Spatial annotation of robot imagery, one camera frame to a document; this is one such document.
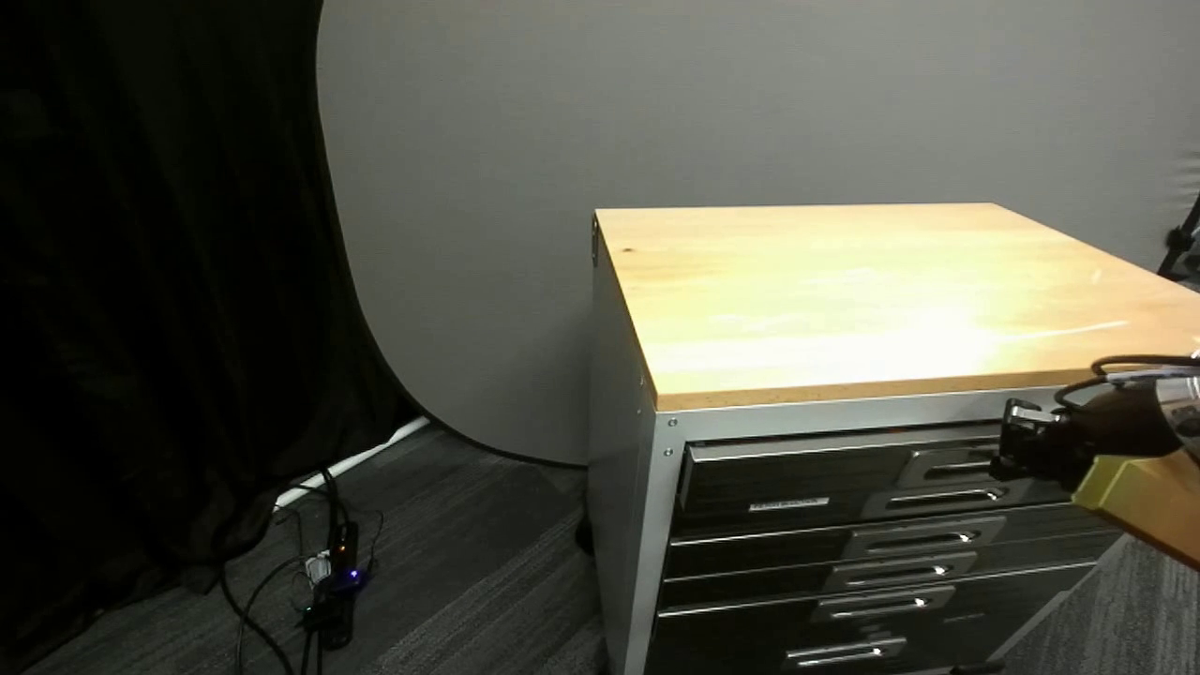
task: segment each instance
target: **light wood countertop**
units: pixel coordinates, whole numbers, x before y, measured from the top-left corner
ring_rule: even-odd
[[[989,202],[595,210],[660,409],[1027,390],[1200,347],[1200,295]]]

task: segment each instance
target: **curved backdrop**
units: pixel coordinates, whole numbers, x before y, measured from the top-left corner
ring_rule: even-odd
[[[1193,0],[328,0],[373,331],[452,429],[583,462],[595,205],[987,199],[1155,266]]]

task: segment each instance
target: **flat file cabinet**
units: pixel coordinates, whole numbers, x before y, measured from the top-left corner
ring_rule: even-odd
[[[972,671],[1117,541],[989,475],[1007,400],[1200,301],[989,202],[600,210],[592,332],[613,671]]]

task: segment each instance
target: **dark fabric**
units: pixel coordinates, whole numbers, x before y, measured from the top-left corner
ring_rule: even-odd
[[[418,409],[353,295],[303,0],[0,5],[0,669],[258,541]]]

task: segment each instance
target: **black device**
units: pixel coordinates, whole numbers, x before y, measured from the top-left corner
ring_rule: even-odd
[[[339,482],[328,474],[328,501],[332,501],[332,572],[310,587],[310,607],[303,611],[303,631],[318,636],[318,647],[345,647],[353,642],[353,604],[369,586],[360,571],[360,526],[345,515],[339,497]]]
[[[1058,404],[1007,404],[994,475],[1045,475],[1073,491],[1094,455],[1162,456],[1200,446],[1200,361],[1112,357],[1090,370]]]

